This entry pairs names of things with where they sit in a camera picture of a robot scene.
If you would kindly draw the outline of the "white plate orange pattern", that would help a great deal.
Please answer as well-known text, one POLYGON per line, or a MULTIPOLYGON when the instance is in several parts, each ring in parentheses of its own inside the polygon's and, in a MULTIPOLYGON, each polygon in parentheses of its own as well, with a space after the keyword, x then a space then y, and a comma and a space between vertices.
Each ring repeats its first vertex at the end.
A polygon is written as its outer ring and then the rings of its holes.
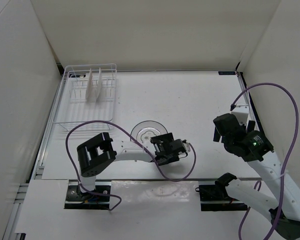
POLYGON ((99 68, 99 71, 98 71, 98 79, 96 81, 96 88, 95 88, 95 100, 97 101, 97 99, 99 98, 99 95, 101 93, 101 90, 102 90, 102 69, 99 68))

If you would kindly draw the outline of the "white plate green rim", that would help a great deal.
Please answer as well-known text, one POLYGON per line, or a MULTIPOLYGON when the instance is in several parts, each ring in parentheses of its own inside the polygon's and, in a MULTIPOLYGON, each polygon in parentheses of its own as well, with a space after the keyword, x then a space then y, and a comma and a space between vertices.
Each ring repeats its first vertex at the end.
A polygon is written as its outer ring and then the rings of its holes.
POLYGON ((151 138, 167 134, 164 125, 154 120, 146 120, 138 123, 131 130, 130 136, 141 143, 144 147, 151 146, 151 138))

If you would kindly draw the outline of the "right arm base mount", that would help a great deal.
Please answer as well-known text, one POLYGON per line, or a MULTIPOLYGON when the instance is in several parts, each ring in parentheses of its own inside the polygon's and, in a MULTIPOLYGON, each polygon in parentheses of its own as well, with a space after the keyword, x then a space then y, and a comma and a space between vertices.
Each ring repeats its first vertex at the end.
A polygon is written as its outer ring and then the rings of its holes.
POLYGON ((235 212, 246 211, 248 206, 243 202, 228 196, 226 187, 237 177, 225 173, 213 184, 199 183, 195 192, 199 194, 200 210, 202 212, 235 212))

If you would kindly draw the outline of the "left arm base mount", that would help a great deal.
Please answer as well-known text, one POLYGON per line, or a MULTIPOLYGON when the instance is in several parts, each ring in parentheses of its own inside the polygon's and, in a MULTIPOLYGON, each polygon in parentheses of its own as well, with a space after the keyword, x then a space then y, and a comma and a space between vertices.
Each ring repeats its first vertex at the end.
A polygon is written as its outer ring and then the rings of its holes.
POLYGON ((70 181, 67 186, 64 209, 66 210, 108 210, 110 208, 110 197, 104 196, 111 193, 112 183, 110 181, 96 181, 93 192, 82 193, 76 181, 70 181))

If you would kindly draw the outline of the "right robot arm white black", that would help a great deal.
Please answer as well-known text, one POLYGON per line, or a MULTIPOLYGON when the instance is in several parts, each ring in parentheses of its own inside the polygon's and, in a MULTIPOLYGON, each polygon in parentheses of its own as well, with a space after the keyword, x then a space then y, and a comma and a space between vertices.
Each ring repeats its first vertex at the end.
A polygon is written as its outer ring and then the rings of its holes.
POLYGON ((244 125, 234 114, 226 113, 213 120, 214 142, 243 159, 262 178, 274 197, 250 188, 227 172, 215 181, 214 193, 220 200, 237 199, 263 215, 286 240, 300 238, 300 188, 282 165, 273 145, 264 133, 254 130, 254 121, 244 125))

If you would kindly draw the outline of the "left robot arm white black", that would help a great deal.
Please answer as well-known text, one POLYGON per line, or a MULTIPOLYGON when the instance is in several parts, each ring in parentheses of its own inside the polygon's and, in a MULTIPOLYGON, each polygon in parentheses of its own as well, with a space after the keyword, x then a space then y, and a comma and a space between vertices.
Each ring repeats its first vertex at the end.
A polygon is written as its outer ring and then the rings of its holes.
POLYGON ((80 166, 81 185, 77 194, 83 200, 90 200, 95 194, 96 176, 111 163, 118 161, 142 161, 152 163, 156 160, 159 166, 168 165, 180 160, 180 155, 188 155, 190 145, 186 140, 174 139, 173 134, 156 135, 147 130, 137 134, 137 145, 133 140, 113 140, 109 133, 102 132, 77 147, 80 166))

